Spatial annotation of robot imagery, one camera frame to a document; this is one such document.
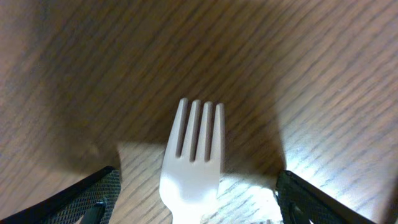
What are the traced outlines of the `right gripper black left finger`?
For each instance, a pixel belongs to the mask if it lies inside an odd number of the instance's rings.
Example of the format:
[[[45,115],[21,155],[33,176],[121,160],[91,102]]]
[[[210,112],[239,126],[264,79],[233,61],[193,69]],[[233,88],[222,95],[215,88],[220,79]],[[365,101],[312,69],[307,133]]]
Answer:
[[[106,166],[1,223],[109,223],[120,192],[119,171]]]

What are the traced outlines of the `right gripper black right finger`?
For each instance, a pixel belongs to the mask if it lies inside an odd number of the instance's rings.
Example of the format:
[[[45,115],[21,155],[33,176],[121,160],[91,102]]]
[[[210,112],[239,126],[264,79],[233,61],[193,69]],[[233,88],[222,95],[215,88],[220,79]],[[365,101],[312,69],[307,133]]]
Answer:
[[[276,192],[284,223],[373,224],[289,170],[279,174]]]

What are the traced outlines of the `white plastic fork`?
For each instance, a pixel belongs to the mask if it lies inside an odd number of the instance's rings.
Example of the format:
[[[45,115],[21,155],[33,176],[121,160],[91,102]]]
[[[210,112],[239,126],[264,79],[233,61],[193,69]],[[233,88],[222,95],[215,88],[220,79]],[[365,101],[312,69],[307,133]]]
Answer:
[[[172,223],[200,223],[217,206],[225,150],[224,105],[182,98],[164,153],[159,193]]]

